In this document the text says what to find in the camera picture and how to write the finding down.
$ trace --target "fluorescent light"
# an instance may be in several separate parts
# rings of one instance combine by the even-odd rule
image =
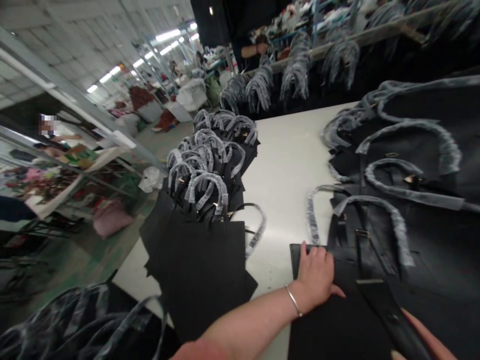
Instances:
[[[94,92],[95,90],[97,90],[98,88],[99,88],[99,87],[98,87],[97,85],[92,85],[92,86],[90,86],[90,87],[86,90],[86,92],[87,92],[87,93],[93,93],[93,92]]]
[[[109,74],[110,75],[115,75],[120,72],[120,66],[115,66],[112,70],[110,70]]]
[[[168,45],[166,48],[164,48],[162,51],[160,51],[160,55],[165,55],[166,53],[168,53],[170,50],[172,50],[172,46],[171,45]]]
[[[107,75],[105,75],[104,77],[102,77],[100,79],[100,82],[103,84],[105,83],[108,79],[110,79],[112,77],[112,74],[108,73]]]
[[[170,38],[173,38],[173,37],[176,37],[180,35],[180,30],[179,29],[175,29],[175,30],[172,30],[172,31],[169,31],[169,32],[164,32],[163,34],[160,34],[160,35],[157,35],[155,37],[155,39],[161,43],[165,40],[168,40]]]
[[[140,60],[137,60],[133,63],[133,67],[134,68],[138,68],[140,65],[142,65],[144,63],[144,60],[143,59],[140,59]]]

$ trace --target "bangle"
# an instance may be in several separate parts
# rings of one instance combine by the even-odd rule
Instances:
[[[293,305],[295,306],[296,312],[298,313],[298,317],[301,318],[301,317],[303,316],[303,314],[302,314],[302,312],[301,312],[300,309],[299,309],[299,305],[297,304],[297,301],[295,300],[294,295],[293,295],[292,292],[290,291],[288,285],[285,285],[285,288],[286,288],[286,290],[288,291],[288,295],[290,295],[290,299],[291,299]]]

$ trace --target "factory floor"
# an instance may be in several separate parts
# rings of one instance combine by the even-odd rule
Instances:
[[[167,133],[153,132],[154,125],[147,126],[136,139],[161,161],[184,137],[191,136],[193,130],[191,122],[180,123]],[[38,271],[30,281],[32,290],[36,287],[44,290],[24,304],[3,307],[1,312],[7,314],[7,319],[0,323],[12,326],[69,288],[106,281],[138,241],[139,228],[152,211],[156,197],[154,191],[139,198],[132,211],[134,222],[106,240],[95,233],[91,223],[86,223],[80,233],[68,239],[49,239],[39,257],[48,262],[53,272]]]

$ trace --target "black shirt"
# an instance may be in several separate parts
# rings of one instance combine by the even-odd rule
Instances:
[[[260,65],[260,54],[249,58],[242,57],[242,48],[251,45],[253,44],[250,39],[248,39],[248,37],[238,38],[231,43],[233,55],[235,56],[239,73],[241,73],[243,70],[247,72],[253,69],[257,69]]]

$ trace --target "workbench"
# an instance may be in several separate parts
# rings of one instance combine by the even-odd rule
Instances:
[[[311,189],[333,184],[327,166],[331,155],[320,136],[326,124],[355,102],[273,117],[256,122],[258,156],[242,176],[245,203],[259,205],[266,215],[265,231],[246,269],[258,282],[253,298],[281,288],[293,280],[290,244],[310,243],[307,222],[307,196]],[[314,199],[320,242],[327,243],[332,217],[332,193],[319,192]],[[261,217],[252,207],[235,213],[233,221],[245,221],[245,228],[256,231]],[[247,234],[247,241],[252,235]],[[160,295],[161,289],[144,268],[149,256],[139,239],[118,269],[113,283],[138,301]],[[156,303],[148,308],[163,318]],[[290,326],[284,328],[262,355],[262,359],[287,359]]]

